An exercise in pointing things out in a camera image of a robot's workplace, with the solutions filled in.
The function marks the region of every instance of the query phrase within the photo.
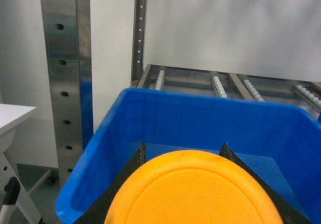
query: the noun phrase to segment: metal shelf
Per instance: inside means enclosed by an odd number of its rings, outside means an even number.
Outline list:
[[[222,97],[219,92],[222,89],[227,98],[292,104],[316,119],[321,112],[321,84],[316,82],[148,65],[137,87],[157,89],[159,76],[162,77],[159,90]],[[219,79],[220,89],[213,78]]]
[[[319,118],[321,104],[316,102],[321,100],[320,83],[149,64],[143,71],[147,0],[135,0],[135,4],[131,86],[293,104]],[[309,93],[301,92],[298,85]]]

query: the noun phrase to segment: white wall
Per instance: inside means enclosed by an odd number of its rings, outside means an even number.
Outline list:
[[[145,64],[321,81],[321,0],[148,0]]]
[[[94,130],[130,86],[135,0],[90,0]]]
[[[37,106],[19,163],[57,167],[40,0],[0,0],[4,102]],[[134,0],[91,0],[94,127],[130,85]],[[321,81],[320,0],[148,0],[145,64]]]
[[[16,161],[58,167],[40,0],[0,0],[0,5],[3,101],[37,107],[17,128]]]

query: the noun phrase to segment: metal rail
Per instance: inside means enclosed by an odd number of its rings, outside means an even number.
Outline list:
[[[93,134],[90,0],[41,0],[60,183]]]

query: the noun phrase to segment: gray floor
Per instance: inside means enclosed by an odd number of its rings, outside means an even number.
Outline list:
[[[34,177],[28,178],[27,175],[20,175],[20,180],[23,186],[28,191],[34,183],[37,181]],[[46,224],[61,224],[55,213],[55,202],[60,192],[60,183],[56,181],[53,185],[46,183],[42,184],[38,190],[31,194],[31,198],[34,201],[39,212],[43,216]],[[0,194],[0,208],[4,195]],[[17,208],[13,213],[10,224],[28,224],[28,221]]]

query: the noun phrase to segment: mounting hole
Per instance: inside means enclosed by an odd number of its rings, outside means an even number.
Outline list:
[[[56,27],[57,30],[60,30],[60,31],[65,28],[64,25],[59,24],[59,23],[57,23],[57,24],[55,25],[55,27]]]
[[[67,62],[65,60],[59,60],[59,64],[64,66],[67,65]]]
[[[69,93],[67,93],[67,92],[61,92],[60,95],[63,96],[63,97],[68,97],[68,96],[69,96]]]

